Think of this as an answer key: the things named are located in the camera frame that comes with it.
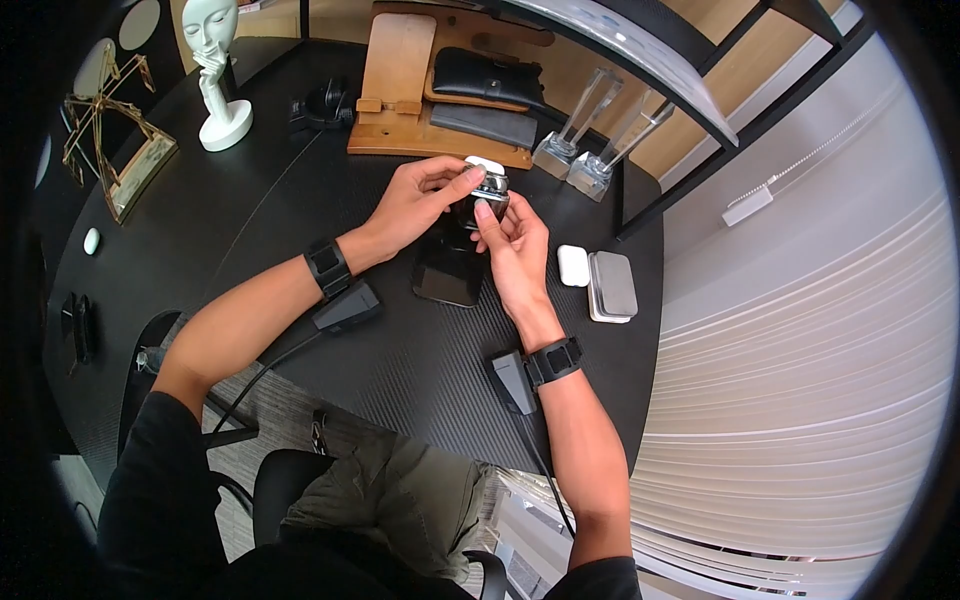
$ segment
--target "person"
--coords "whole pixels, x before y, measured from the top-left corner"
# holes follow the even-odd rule
[[[391,259],[482,180],[438,156],[400,166],[360,228],[336,239],[358,276]],[[547,228],[511,192],[502,224],[475,208],[477,251],[526,352],[565,337],[546,292]],[[460,552],[487,466],[397,434],[373,436],[304,491],[277,533],[228,564],[220,494],[201,441],[204,397],[322,300],[300,255],[199,311],[167,350],[131,428],[100,514],[97,551],[129,597],[469,598]],[[582,371],[539,389],[557,481],[576,520],[567,573],[546,598],[638,598],[623,446]]]

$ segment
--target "white statue base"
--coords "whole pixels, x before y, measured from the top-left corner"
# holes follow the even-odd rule
[[[237,143],[253,125],[253,105],[249,100],[234,100],[227,104],[233,118],[221,123],[212,114],[200,128],[200,143],[209,152],[220,152]]]

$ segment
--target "office chair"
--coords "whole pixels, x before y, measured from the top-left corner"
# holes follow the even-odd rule
[[[217,485],[228,490],[253,519],[253,543],[262,546],[276,541],[276,532],[287,516],[287,509],[300,499],[310,482],[330,468],[334,460],[303,450],[274,450],[260,464],[252,495],[229,476],[217,471],[211,471],[211,474]],[[503,562],[482,550],[468,550],[464,556],[483,567],[480,600],[504,600],[507,570]]]

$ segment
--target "black round table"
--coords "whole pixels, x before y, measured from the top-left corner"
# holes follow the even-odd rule
[[[132,360],[145,327],[164,315],[193,314],[232,286],[302,252],[314,239],[361,225],[395,168],[412,160],[349,156],[347,132],[294,138],[287,133],[289,100],[334,75],[357,81],[364,52],[364,46],[311,41],[275,60],[240,88],[240,96],[253,104],[251,132],[215,154],[204,151],[197,139],[206,110],[196,74],[188,76],[148,116],[178,140],[180,149],[146,189],[126,225],[112,222],[99,188],[94,189],[54,279],[44,368],[66,427],[102,486],[116,465],[119,438],[126,435],[121,414],[124,398],[132,395]],[[553,114],[535,116],[539,137],[563,124]],[[618,202],[626,198],[629,216],[630,209],[641,208],[660,189],[630,163],[617,171],[599,204],[537,168],[509,170],[508,175],[511,187],[530,200],[550,228],[550,297],[567,333],[576,335],[585,350],[584,370],[632,468],[660,333],[662,225],[657,221],[623,243],[615,242],[612,233]],[[102,248],[92,257],[82,251],[90,227],[103,235]],[[586,290],[559,281],[555,251],[560,244],[628,255],[640,313],[629,324],[592,322]],[[485,356],[518,347],[516,330],[492,282],[488,277],[471,309],[421,299],[411,289],[415,255],[416,248],[408,248],[363,275],[384,302],[376,321],[317,341],[277,372],[311,395],[380,426],[478,460],[536,470],[517,421],[497,399],[483,367]],[[58,327],[68,292],[90,297],[99,338],[93,364],[72,377],[66,374]],[[313,331],[301,319],[261,362]],[[542,416],[519,424],[548,456]]]

